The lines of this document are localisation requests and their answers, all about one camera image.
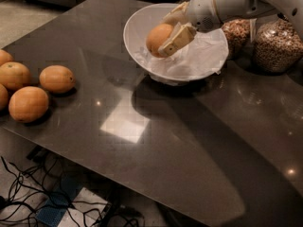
bowl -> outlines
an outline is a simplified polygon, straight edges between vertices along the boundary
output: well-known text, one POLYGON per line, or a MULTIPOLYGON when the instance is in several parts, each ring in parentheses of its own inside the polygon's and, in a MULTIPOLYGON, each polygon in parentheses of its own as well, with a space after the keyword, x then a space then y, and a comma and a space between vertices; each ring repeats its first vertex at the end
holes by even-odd
POLYGON ((228 43, 219 28, 207 33, 197 32, 195 39, 168 58, 156 58, 146 47, 152 28, 178 4, 154 4, 134 13, 123 30, 127 51, 151 78, 177 86, 192 80, 219 74, 228 56, 228 43))

jar of nuts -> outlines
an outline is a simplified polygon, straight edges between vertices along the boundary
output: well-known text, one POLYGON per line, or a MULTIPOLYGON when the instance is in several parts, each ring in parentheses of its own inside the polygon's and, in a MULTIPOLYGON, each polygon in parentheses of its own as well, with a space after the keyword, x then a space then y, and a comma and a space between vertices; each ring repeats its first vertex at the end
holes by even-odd
POLYGON ((222 30, 228 42, 229 54, 227 59, 234 59, 249 40, 250 21, 245 19, 232 20, 223 24, 222 30))
POLYGON ((303 43, 288 19, 262 25, 257 33, 253 62, 263 71, 282 74, 303 57, 303 43))

orange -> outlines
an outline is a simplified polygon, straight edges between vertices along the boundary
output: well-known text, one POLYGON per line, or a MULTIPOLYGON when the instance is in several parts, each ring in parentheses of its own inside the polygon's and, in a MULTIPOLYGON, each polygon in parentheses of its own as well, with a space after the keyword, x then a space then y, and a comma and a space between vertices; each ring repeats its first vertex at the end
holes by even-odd
POLYGON ((4 85, 0 84, 0 111, 4 110, 9 104, 9 93, 4 85))
POLYGON ((13 61, 13 57, 10 55, 9 52, 0 49, 0 65, 9 61, 13 61))
POLYGON ((42 117, 49 105, 45 90, 39 87, 24 87, 15 92, 9 101, 10 116, 22 123, 30 123, 42 117))
POLYGON ((169 38, 172 31, 173 26, 169 24, 160 24, 150 31, 146 39, 146 46, 153 56, 157 58, 162 57, 158 49, 169 38))
POLYGON ((49 65, 40 74, 41 86, 53 94, 64 94, 76 84, 73 72, 63 65, 49 65))
POLYGON ((31 81, 29 69, 19 62, 6 62, 0 66, 0 83, 8 90, 17 91, 31 81))

floor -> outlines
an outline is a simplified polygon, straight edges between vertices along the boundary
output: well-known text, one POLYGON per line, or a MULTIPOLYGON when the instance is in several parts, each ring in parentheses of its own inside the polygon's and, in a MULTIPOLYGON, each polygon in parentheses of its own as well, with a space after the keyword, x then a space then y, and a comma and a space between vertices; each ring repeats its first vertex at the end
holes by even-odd
MULTIPOLYGON (((28 3, 24 0, 7 0, 0 3, 0 17, 2 18, 0 23, 0 48, 13 43, 64 12, 65 9, 62 8, 50 8, 46 5, 28 3)), ((51 191, 64 176, 71 176, 103 199, 107 198, 114 189, 114 196, 119 198, 121 204, 132 207, 142 214, 141 217, 137 217, 138 226, 168 226, 164 215, 161 214, 154 201, 116 183, 111 183, 81 166, 43 150, 35 158, 28 160, 29 153, 35 147, 27 140, 0 128, 0 155, 3 157, 3 160, 0 161, 0 196, 5 199, 8 198, 10 190, 15 201, 25 201, 35 208, 40 207, 46 201, 46 196, 42 193, 43 190, 51 191), (19 176, 20 171, 24 171, 24 174, 19 176)), ((18 205, 7 207, 0 210, 0 226, 11 225, 13 221, 26 218, 28 214, 30 214, 30 210, 25 205, 19 206, 19 208, 18 205)), ((21 222, 24 223, 22 226, 43 226, 41 223, 37 224, 34 218, 31 218, 29 223, 24 220, 18 222, 15 226, 20 226, 21 222)), ((124 217, 117 215, 110 220, 108 226, 117 227, 125 224, 124 217)), ((77 225, 66 222, 60 226, 83 226, 83 223, 77 225)), ((125 226, 135 226, 135 222, 125 226)))

dark table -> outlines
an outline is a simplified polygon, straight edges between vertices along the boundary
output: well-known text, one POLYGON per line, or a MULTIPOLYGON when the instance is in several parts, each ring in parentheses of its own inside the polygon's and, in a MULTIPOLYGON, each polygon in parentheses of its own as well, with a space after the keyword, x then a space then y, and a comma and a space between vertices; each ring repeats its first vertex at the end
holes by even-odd
POLYGON ((302 63, 262 75, 248 46, 220 75, 153 81, 122 37, 148 4, 87 0, 6 47, 34 83, 64 64, 77 85, 41 120, 0 126, 207 225, 302 226, 302 63))

